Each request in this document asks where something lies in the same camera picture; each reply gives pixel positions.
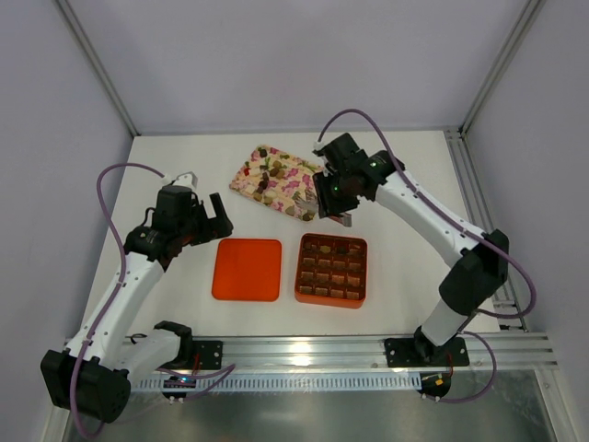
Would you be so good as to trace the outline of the metal tongs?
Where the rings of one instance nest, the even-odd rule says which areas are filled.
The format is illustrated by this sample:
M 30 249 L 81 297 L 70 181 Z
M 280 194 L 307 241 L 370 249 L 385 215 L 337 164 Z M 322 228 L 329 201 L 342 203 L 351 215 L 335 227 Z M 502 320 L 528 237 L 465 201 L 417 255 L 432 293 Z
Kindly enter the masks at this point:
M 320 219 L 323 218 L 322 215 L 319 214 L 319 205 L 318 200 L 316 198 L 311 198 L 307 200 L 302 196 L 295 196 L 294 203 L 303 209 L 306 212 L 310 212 L 314 217 L 318 217 Z M 352 215 L 349 213 L 343 213 L 339 215 L 328 215 L 327 219 L 334 221 L 344 227 L 352 227 Z

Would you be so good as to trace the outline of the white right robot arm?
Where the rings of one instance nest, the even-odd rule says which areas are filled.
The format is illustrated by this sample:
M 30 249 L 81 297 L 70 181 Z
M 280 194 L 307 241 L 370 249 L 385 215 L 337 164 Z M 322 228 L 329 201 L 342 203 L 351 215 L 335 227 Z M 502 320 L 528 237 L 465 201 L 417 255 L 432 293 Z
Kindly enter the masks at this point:
M 325 166 L 313 177 L 320 217 L 347 224 L 361 199 L 376 202 L 412 227 L 448 266 L 436 307 L 413 334 L 418 360 L 436 363 L 505 283 L 509 239 L 500 230 L 486 233 L 437 204 L 387 150 L 369 156 L 345 133 L 328 144 L 317 142 L 313 152 Z

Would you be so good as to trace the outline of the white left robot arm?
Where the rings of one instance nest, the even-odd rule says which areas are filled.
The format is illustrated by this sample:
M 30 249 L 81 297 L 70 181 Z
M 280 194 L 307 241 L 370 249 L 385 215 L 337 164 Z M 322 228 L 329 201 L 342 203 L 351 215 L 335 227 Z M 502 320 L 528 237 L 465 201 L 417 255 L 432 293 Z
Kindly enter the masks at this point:
M 40 370 L 52 403 L 104 424 L 123 412 L 131 388 L 162 366 L 191 362 L 191 328 L 163 320 L 129 352 L 121 346 L 139 308 L 182 249 L 233 232 L 219 193 L 210 196 L 214 217 L 186 186 L 160 189 L 150 225 L 127 236 L 122 265 L 95 310 L 62 351 L 48 351 Z

